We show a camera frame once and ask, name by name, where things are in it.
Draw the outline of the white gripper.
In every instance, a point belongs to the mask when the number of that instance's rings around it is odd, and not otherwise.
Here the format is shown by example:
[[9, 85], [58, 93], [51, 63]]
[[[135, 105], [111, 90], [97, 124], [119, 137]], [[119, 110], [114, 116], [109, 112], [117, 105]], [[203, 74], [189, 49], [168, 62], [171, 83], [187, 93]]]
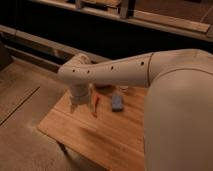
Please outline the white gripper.
[[91, 97], [91, 89], [89, 84], [71, 85], [70, 100], [73, 103], [70, 106], [70, 112], [74, 113], [78, 105], [87, 104], [91, 114], [94, 114], [94, 105]]

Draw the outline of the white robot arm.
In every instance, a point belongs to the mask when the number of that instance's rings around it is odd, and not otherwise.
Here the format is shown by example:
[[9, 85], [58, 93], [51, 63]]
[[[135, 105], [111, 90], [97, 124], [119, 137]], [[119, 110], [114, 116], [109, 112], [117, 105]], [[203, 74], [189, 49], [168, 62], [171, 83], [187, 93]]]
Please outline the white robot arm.
[[200, 49], [145, 53], [92, 64], [77, 54], [59, 71], [71, 101], [91, 83], [142, 86], [146, 171], [213, 171], [213, 54]]

